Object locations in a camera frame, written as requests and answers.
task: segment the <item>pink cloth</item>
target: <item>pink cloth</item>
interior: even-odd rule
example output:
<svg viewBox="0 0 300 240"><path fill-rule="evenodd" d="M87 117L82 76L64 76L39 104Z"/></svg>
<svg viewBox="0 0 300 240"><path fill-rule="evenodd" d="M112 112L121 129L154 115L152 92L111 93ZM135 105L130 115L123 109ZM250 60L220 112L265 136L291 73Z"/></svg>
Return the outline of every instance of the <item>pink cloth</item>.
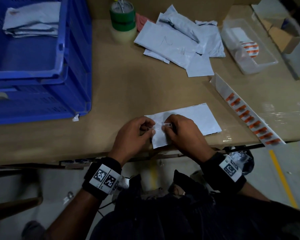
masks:
<svg viewBox="0 0 300 240"><path fill-rule="evenodd" d="M141 31L141 29L143 28L143 26L145 25L145 23L146 23L148 20L149 20L150 22L155 23L154 21L151 21L151 20L148 19L147 17L142 16L142 15L136 13L136 29L137 29L138 32Z"/></svg>

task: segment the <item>pile of white packages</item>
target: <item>pile of white packages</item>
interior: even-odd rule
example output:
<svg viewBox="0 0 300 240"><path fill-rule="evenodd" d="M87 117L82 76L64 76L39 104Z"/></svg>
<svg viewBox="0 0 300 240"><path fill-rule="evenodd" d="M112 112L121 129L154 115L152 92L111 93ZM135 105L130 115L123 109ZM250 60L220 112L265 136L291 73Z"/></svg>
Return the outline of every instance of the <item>pile of white packages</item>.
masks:
<svg viewBox="0 0 300 240"><path fill-rule="evenodd" d="M188 77L212 76L209 57L225 57L216 21L192 22L171 5L156 24L147 21L134 41L144 55L184 68Z"/></svg>
<svg viewBox="0 0 300 240"><path fill-rule="evenodd" d="M58 36L61 2L50 1L20 8L8 8L3 31L15 38L29 36Z"/></svg>

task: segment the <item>clear plastic container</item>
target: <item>clear plastic container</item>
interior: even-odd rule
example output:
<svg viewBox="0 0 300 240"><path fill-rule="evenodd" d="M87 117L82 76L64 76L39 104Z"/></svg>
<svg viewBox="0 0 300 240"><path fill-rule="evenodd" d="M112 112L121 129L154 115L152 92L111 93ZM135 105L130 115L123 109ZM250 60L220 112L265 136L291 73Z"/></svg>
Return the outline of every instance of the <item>clear plastic container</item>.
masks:
<svg viewBox="0 0 300 240"><path fill-rule="evenodd" d="M240 44L240 40L234 34L232 28L241 28L250 40L258 44L259 53L256 57L251 58L249 56L242 44ZM278 63L273 54L244 19L224 20L221 38L237 62L241 72L245 75L258 73L264 68Z"/></svg>

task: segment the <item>green tape roll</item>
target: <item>green tape roll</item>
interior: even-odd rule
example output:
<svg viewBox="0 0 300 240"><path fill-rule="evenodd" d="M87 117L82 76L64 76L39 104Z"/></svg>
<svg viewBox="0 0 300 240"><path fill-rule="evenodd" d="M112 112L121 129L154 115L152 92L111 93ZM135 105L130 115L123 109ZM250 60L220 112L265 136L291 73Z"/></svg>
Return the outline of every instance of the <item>green tape roll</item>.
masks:
<svg viewBox="0 0 300 240"><path fill-rule="evenodd" d="M123 0L123 10L119 2L114 2L110 8L110 18L112 27L118 31L129 31L136 26L136 12L133 5L127 0Z"/></svg>

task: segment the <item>blue plastic crate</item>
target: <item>blue plastic crate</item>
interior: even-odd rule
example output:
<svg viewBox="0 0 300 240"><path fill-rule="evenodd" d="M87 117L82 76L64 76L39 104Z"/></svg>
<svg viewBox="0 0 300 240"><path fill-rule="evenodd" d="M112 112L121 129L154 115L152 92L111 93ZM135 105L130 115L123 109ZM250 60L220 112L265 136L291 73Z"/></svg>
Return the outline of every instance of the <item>blue plastic crate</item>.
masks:
<svg viewBox="0 0 300 240"><path fill-rule="evenodd" d="M8 7L62 1L58 37L13 38ZM0 124L60 119L91 109L92 24L85 0L0 0Z"/></svg>

